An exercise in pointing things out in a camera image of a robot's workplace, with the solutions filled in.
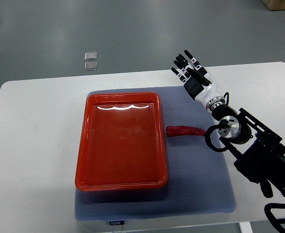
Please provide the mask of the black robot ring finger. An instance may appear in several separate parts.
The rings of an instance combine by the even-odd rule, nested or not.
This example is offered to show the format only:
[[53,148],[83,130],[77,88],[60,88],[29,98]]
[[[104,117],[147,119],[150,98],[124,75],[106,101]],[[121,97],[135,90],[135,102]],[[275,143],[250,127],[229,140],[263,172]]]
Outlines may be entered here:
[[177,56],[174,60],[174,64],[185,74],[190,75],[187,71],[188,61],[183,56]]

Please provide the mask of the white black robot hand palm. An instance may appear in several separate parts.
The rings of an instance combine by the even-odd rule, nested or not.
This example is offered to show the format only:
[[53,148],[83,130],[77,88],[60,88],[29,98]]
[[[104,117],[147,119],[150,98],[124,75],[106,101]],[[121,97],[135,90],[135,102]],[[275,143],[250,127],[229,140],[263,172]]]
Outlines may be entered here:
[[200,84],[185,69],[183,71],[185,76],[189,76],[184,83],[184,88],[193,100],[200,102],[206,110],[215,110],[218,106],[225,104],[224,97],[217,90],[215,80],[205,68],[200,68],[199,72],[210,81],[207,86]]

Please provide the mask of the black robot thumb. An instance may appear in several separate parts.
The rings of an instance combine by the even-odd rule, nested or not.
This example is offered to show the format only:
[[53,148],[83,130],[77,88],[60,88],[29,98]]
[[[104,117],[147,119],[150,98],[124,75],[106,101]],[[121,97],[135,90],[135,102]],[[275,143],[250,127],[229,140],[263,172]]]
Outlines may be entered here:
[[201,85],[210,85],[211,82],[206,79],[202,74],[200,74],[197,70],[187,68],[187,72],[190,74],[191,77],[193,77],[195,80],[197,80]]

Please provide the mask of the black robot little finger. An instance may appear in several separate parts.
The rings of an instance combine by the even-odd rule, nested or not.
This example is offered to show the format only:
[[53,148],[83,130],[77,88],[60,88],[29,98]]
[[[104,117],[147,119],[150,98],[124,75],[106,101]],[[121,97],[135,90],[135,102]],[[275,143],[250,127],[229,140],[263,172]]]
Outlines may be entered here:
[[177,69],[175,69],[174,67],[171,68],[171,71],[179,78],[179,80],[182,82],[182,83],[186,83],[188,78],[180,73]]

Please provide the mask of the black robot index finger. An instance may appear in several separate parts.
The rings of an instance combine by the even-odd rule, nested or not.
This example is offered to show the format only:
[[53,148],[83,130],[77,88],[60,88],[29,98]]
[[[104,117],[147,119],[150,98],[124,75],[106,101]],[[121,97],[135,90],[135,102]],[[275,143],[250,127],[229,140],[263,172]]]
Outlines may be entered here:
[[191,65],[194,67],[194,69],[202,68],[202,65],[199,63],[199,61],[193,57],[193,55],[188,50],[184,50],[184,53],[190,59]]

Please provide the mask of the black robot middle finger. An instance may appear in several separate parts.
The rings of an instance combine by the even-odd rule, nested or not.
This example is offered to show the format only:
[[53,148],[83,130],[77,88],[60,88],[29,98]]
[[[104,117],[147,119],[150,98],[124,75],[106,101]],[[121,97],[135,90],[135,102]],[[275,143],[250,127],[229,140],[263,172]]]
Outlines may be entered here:
[[191,69],[193,70],[193,66],[181,55],[178,55],[178,63],[179,63],[179,68],[180,69]]

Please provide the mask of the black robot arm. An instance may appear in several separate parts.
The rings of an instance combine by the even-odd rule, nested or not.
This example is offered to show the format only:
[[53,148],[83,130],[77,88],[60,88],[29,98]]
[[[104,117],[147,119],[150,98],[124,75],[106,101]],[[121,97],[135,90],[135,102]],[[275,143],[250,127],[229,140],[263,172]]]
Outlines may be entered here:
[[[217,124],[206,132],[186,126],[167,127],[167,136],[203,135],[206,145],[215,152],[229,151],[234,166],[250,182],[258,183],[266,198],[273,197],[275,186],[285,197],[285,146],[282,138],[245,109],[236,112],[229,106],[229,93],[221,95],[208,70],[188,51],[174,60],[172,72],[183,83],[188,95],[211,113]],[[285,203],[264,207],[268,221],[285,233]]]

